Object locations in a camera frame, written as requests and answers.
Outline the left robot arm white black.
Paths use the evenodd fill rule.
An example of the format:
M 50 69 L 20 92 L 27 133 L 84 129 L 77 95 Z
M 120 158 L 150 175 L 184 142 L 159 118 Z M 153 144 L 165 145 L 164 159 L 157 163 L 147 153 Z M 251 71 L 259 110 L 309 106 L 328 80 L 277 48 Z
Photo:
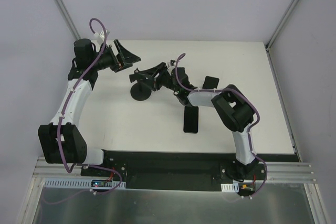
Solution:
M 104 151 L 88 147 L 78 126 L 85 102 L 98 80 L 98 72 L 106 68 L 120 72 L 141 61 L 140 57 L 125 49 L 117 39 L 114 40 L 114 45 L 117 54 L 113 53 L 110 45 L 101 46 L 103 52 L 97 52 L 90 39 L 75 41 L 75 57 L 61 106 L 51 121 L 38 129 L 47 163 L 93 165 L 92 169 L 99 176 L 110 173 L 111 164 L 103 158 Z

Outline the black smartphone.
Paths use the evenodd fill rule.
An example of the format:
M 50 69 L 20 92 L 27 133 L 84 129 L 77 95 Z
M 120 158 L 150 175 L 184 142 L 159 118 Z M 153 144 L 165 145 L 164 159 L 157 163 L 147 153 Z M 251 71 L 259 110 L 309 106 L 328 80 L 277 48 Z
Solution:
M 184 133 L 197 134 L 198 119 L 199 119 L 199 108 L 197 106 L 185 106 L 184 122 L 183 122 Z

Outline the black round-base phone stand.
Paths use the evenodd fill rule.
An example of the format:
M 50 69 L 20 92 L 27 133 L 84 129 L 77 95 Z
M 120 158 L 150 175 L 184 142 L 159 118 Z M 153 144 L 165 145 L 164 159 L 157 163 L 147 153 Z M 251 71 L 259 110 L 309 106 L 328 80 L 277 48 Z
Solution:
M 138 68 L 134 70 L 133 74 L 129 75 L 129 79 L 131 83 L 134 83 L 130 90 L 133 99 L 144 101 L 150 97 L 152 90 L 146 85 L 146 76 L 143 76 Z

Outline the black folding phone stand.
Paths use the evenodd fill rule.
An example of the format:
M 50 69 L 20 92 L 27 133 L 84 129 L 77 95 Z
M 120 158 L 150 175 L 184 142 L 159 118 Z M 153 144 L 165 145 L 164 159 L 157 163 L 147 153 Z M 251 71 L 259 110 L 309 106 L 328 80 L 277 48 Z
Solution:
M 217 89 L 218 84 L 219 78 L 206 76 L 202 85 L 202 89 Z

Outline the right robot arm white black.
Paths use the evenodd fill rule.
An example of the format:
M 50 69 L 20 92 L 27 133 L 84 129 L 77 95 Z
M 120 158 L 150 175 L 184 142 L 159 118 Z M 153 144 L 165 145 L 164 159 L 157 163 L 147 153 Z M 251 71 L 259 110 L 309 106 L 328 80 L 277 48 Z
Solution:
M 137 101 L 148 99 L 152 92 L 162 87 L 172 90 L 174 96 L 184 106 L 183 131 L 185 133 L 198 133 L 201 106 L 214 108 L 223 124 L 232 132 L 235 143 L 235 166 L 229 168 L 226 175 L 242 182 L 255 173 L 257 160 L 251 153 L 248 139 L 248 128 L 254 120 L 255 111 L 236 86 L 230 84 L 227 86 L 227 91 L 214 92 L 219 79 L 207 76 L 203 86 L 208 90 L 197 91 L 196 87 L 189 82 L 185 69 L 176 67 L 174 61 L 162 62 L 142 71 L 135 69 L 129 79 L 133 83 L 131 97 Z

